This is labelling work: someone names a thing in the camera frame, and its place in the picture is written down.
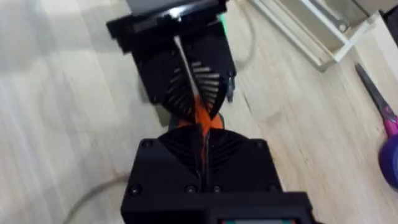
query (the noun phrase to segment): scissor blade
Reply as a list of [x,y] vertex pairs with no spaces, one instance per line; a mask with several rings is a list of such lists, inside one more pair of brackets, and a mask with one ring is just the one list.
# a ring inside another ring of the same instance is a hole
[[379,110],[381,116],[384,119],[396,119],[394,112],[392,111],[391,107],[387,103],[387,101],[383,98],[380,94],[379,90],[376,88],[372,80],[370,79],[368,73],[362,67],[360,63],[355,64],[355,69],[361,78],[363,84],[366,87],[366,90],[371,95],[374,104],[376,105],[377,109]]

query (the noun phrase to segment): scissors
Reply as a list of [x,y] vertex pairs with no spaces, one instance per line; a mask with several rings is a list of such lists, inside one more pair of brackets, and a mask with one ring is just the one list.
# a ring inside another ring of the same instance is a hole
[[379,110],[386,129],[388,139],[379,152],[381,171],[387,182],[398,190],[398,117],[380,94],[363,66],[356,63],[355,69]]

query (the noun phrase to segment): screw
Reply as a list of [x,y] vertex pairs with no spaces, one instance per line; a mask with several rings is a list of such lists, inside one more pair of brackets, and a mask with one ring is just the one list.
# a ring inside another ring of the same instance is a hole
[[144,140],[141,144],[142,147],[148,148],[151,147],[154,144],[152,140]]
[[263,145],[262,141],[257,142],[257,147],[262,148],[262,145]]
[[185,187],[185,193],[194,194],[198,191],[198,189],[194,185],[188,185]]
[[274,184],[270,184],[266,187],[266,190],[270,192],[275,192],[278,191],[278,188]]
[[137,197],[138,195],[140,195],[142,192],[142,187],[140,185],[133,185],[130,188],[130,193],[133,197]]
[[221,187],[216,185],[216,186],[214,186],[213,191],[214,191],[214,193],[220,193],[221,192]]

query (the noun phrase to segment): wooden floor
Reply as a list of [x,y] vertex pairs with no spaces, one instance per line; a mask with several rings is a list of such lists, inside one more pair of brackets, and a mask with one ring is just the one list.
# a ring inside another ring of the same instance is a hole
[[[377,163],[386,135],[353,65],[398,111],[398,49],[382,21],[320,73],[240,5],[226,15],[240,69],[235,101],[222,109],[227,128],[268,141],[285,190],[307,191],[318,220],[397,223],[398,193]],[[127,13],[122,0],[0,1],[0,223],[62,223],[89,189],[130,171],[142,138],[165,131],[105,27]],[[95,198],[73,223],[122,223],[123,190]]]

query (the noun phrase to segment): gray cable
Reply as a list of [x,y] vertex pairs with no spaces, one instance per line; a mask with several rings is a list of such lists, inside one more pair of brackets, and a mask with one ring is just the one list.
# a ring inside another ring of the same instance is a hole
[[254,28],[254,24],[252,19],[250,18],[249,12],[246,9],[247,6],[243,6],[244,3],[236,1],[236,5],[239,10],[242,12],[246,22],[248,24],[248,28],[251,35],[250,45],[249,45],[249,53],[248,56],[244,60],[235,60],[235,66],[237,72],[242,72],[246,67],[252,62],[255,53],[256,53],[256,30]]
[[70,209],[68,212],[67,217],[64,219],[62,224],[70,224],[70,222],[73,220],[77,212],[90,200],[98,196],[99,194],[102,194],[103,192],[109,190],[112,187],[115,187],[119,184],[126,184],[129,181],[129,174],[122,175],[120,177],[117,177],[113,180],[110,180],[108,182],[105,182],[101,185],[96,186],[95,188],[91,189],[89,192],[87,192],[82,198],[77,201],[74,206]]

